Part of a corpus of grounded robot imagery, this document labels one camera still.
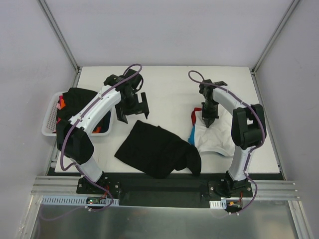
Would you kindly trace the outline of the white plastic laundry basket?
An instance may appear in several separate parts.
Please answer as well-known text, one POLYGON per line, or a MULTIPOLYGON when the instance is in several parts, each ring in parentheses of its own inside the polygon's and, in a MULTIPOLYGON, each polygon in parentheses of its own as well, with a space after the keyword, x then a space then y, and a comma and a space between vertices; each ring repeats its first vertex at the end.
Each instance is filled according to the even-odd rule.
MULTIPOLYGON (((56 104, 59 100, 59 96, 62 94, 63 92, 55 93, 52 96, 50 103, 47 107, 44 120, 42 123, 42 128, 41 128, 41 132, 44 136, 56 137, 56 113, 57 113, 56 104)), ((103 137, 103 136, 107 136, 110 133, 113 126, 114 118, 115 118, 115 108, 113 107, 110 110, 110 112, 111 112, 111 120, 110 120, 109 130, 105 133, 93 133, 91 134, 92 137, 103 137)))

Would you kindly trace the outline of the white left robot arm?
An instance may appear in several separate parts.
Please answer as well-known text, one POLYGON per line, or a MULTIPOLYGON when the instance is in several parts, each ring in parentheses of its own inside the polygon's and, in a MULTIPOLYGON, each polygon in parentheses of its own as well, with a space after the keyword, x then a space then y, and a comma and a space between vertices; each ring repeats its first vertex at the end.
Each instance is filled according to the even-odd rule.
MULTIPOLYGON (((88 103, 78 106, 75 115, 60 119, 56 126, 57 147, 63 157, 72 160, 83 175, 88 188, 99 194, 108 190, 105 173, 93 158, 90 134, 106 114, 115 109, 117 118, 149 114, 146 94, 137 96, 143 77, 135 70, 107 77, 100 91, 91 92, 88 103)), ((193 176, 201 174, 201 157, 194 145, 172 132, 149 123, 136 121, 131 132, 115 153, 125 164, 154 178, 165 178, 172 171, 189 169, 193 176)))

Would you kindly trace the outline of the white t shirt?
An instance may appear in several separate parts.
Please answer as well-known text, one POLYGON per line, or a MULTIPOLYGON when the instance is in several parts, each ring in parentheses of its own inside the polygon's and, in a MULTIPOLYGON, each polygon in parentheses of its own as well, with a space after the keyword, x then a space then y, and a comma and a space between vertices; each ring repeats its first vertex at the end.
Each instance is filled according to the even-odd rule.
POLYGON ((206 127, 201 117, 202 109, 194 108, 191 113, 192 130, 188 142, 199 152, 215 152, 224 157, 232 157, 235 144, 231 137, 232 115, 224 108, 218 108, 219 118, 206 127))

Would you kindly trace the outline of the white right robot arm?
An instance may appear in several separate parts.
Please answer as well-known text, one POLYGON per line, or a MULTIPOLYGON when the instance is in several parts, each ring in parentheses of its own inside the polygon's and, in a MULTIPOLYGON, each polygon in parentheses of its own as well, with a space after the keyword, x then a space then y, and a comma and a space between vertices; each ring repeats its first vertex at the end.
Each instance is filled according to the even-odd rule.
POLYGON ((214 192, 221 197, 234 197, 249 186, 248 168, 253 152, 266 139, 264 108, 261 104, 245 103, 223 81, 213 83, 211 80, 203 80, 199 85, 199 93, 205 98, 202 103, 202 119, 206 127, 219 118, 219 105, 232 115, 231 138, 235 152, 224 181, 214 187, 214 192))

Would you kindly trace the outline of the red t shirt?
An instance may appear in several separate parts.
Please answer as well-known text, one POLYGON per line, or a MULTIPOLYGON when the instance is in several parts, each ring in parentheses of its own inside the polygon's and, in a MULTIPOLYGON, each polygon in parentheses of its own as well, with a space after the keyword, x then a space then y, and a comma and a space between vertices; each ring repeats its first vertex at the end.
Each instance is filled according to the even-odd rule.
POLYGON ((196 123, 196 112, 200 112, 200 111, 202 111, 202 108, 195 107, 194 110, 191 112, 192 125, 195 125, 196 123))

